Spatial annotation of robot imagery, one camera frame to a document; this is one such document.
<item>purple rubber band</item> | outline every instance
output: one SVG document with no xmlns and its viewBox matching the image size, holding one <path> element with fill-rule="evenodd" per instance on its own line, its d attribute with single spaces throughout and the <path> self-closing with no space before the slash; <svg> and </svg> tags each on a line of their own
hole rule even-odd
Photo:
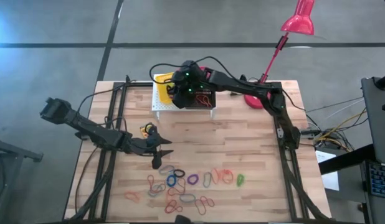
<svg viewBox="0 0 385 224">
<path fill-rule="evenodd" d="M 190 181 L 190 178 L 192 178 L 192 177 L 195 177 L 195 181 L 194 182 Z M 198 182 L 198 180 L 199 180 L 198 174 L 191 174 L 187 178 L 187 183 L 191 184 L 191 185 L 194 185 L 194 184 L 196 184 Z"/>
</svg>

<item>lamp shade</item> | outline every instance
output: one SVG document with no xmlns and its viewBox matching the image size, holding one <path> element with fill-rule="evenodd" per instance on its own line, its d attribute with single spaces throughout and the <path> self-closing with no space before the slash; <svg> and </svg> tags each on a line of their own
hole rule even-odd
<svg viewBox="0 0 385 224">
<path fill-rule="evenodd" d="M 315 28 L 310 19 L 315 0 L 298 0 L 294 15 L 281 27 L 281 31 L 313 35 Z"/>
</svg>

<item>floor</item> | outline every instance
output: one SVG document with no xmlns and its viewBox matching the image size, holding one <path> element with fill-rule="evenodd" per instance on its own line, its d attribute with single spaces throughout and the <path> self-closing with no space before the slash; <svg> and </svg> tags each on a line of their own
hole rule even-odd
<svg viewBox="0 0 385 224">
<path fill-rule="evenodd" d="M 235 75 L 259 77 L 295 3 L 0 0 L 0 138 L 44 153 L 39 164 L 25 161 L 7 223 L 54 222 L 64 214 L 80 141 L 73 129 L 39 118 L 47 97 L 75 106 L 97 80 L 148 80 L 156 63 L 207 55 Z M 361 78 L 385 75 L 383 0 L 317 0 L 311 18 L 315 35 L 291 34 L 270 71 L 271 80 L 298 80 L 306 109 L 359 97 Z M 219 68 L 209 60 L 201 65 Z M 360 102 L 324 121 L 346 105 L 310 115 L 327 128 L 364 108 Z M 371 142 L 367 123 L 346 135 L 355 147 Z M 356 203 L 329 201 L 337 220 L 363 220 Z"/>
</svg>

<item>green rubber band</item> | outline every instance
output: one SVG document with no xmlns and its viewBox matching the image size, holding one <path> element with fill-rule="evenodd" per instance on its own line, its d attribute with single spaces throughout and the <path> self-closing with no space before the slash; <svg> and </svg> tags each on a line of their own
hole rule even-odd
<svg viewBox="0 0 385 224">
<path fill-rule="evenodd" d="M 241 187 L 241 185 L 244 183 L 245 177 L 242 174 L 238 174 L 237 176 L 237 186 Z"/>
</svg>

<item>yellow wire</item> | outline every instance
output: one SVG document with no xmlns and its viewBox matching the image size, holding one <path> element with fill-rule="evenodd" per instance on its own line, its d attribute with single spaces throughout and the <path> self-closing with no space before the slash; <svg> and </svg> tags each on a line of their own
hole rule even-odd
<svg viewBox="0 0 385 224">
<path fill-rule="evenodd" d="M 337 127 L 333 128 L 330 132 L 328 132 L 328 133 L 326 133 L 326 134 L 320 136 L 320 137 L 318 138 L 318 140 L 319 140 L 319 141 L 325 140 L 326 137 L 328 137 L 331 133 L 335 132 L 338 128 L 340 128 L 340 127 L 341 127 L 342 125 L 344 125 L 346 122 L 348 122 L 348 121 L 350 121 L 350 120 L 352 120 L 352 119 L 357 118 L 358 116 L 362 115 L 363 113 L 367 113 L 367 111 L 363 111 L 363 112 L 361 112 L 360 114 L 356 114 L 356 115 L 354 115 L 354 116 L 352 116 L 352 117 L 346 119 L 346 120 L 343 121 L 340 125 L 338 125 Z"/>
<path fill-rule="evenodd" d="M 342 143 L 340 143 L 340 142 L 338 142 L 338 141 L 336 141 L 336 140 L 334 140 L 334 139 L 328 139 L 328 138 L 326 138 L 326 139 L 323 139 L 323 140 L 324 140 L 324 141 L 330 141 L 330 142 L 333 142 L 333 143 L 335 143 L 335 144 L 341 146 L 342 148 L 344 148 L 344 149 L 345 149 L 346 151 L 348 151 L 348 152 L 351 151 L 351 150 L 348 149 L 346 146 L 342 145 Z"/>
</svg>

